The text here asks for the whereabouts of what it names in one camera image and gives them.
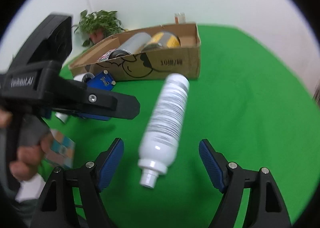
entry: cardboard box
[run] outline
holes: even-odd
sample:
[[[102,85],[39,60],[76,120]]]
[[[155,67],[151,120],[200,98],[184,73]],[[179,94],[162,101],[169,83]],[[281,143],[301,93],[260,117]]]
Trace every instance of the cardboard box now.
[[[147,32],[152,36],[162,30],[176,34],[180,38],[181,46],[97,62],[107,51],[118,48],[138,32]],[[164,79],[170,73],[180,73],[188,79],[195,79],[200,73],[200,45],[195,23],[137,29],[107,37],[74,60],[69,69],[73,76],[86,72],[97,75],[108,70],[115,81]]]

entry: flower pot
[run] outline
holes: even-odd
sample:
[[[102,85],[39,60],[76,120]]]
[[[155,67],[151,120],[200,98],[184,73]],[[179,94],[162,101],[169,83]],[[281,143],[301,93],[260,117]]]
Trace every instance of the flower pot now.
[[[101,40],[104,39],[103,29],[98,29],[92,34],[89,34],[90,39],[94,44],[99,43]]]

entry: gray can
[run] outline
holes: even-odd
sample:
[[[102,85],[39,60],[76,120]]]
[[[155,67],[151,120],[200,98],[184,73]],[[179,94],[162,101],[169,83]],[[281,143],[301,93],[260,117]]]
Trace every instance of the gray can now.
[[[109,59],[125,55],[138,54],[145,44],[151,40],[151,38],[151,35],[146,32],[137,33],[120,45],[116,50],[114,50],[110,54]]]

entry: white bottle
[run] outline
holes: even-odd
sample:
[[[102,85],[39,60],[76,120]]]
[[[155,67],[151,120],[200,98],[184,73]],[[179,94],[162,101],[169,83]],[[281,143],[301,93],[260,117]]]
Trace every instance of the white bottle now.
[[[154,188],[158,176],[165,175],[174,162],[188,90],[183,75],[172,73],[166,78],[139,147],[140,185]]]

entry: green table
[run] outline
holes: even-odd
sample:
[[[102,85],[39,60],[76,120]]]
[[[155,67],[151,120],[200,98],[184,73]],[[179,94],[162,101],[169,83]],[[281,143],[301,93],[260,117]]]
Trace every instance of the green table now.
[[[319,181],[320,111],[299,81],[237,29],[199,26],[199,33],[201,73],[190,81],[177,159],[154,190],[139,185],[138,147],[163,81],[117,83],[114,91],[134,95],[141,104],[134,120],[70,118],[65,126],[55,117],[48,121],[76,142],[74,167],[94,160],[114,138],[124,140],[121,163],[101,193],[119,228],[208,227],[221,194],[198,154],[203,138],[243,168],[268,167],[291,220],[299,216]],[[66,68],[61,75],[72,77]],[[81,204],[78,189],[74,191],[75,202]],[[236,227],[242,227],[248,195],[246,190]]]

